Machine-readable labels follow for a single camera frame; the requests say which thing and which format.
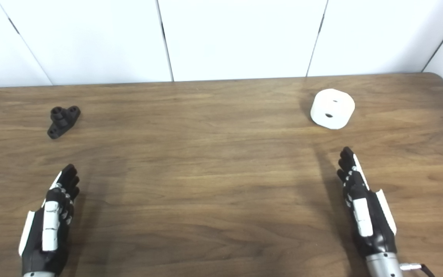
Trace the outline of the black and white left hand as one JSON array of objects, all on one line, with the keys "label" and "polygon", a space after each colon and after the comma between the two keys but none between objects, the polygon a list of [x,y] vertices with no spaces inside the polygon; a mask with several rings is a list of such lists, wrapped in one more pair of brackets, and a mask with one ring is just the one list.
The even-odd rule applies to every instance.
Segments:
[{"label": "black and white left hand", "polygon": [[63,272],[79,181],[75,166],[68,164],[51,184],[42,206],[28,212],[18,245],[23,277],[58,277]]}]

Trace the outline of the black and white right hand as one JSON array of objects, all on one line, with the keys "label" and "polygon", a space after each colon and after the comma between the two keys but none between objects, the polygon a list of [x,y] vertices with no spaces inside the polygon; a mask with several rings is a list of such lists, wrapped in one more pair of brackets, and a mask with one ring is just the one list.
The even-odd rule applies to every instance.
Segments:
[{"label": "black and white right hand", "polygon": [[343,183],[343,198],[350,213],[352,238],[360,256],[397,253],[395,221],[382,190],[372,191],[358,157],[344,147],[337,176]]}]

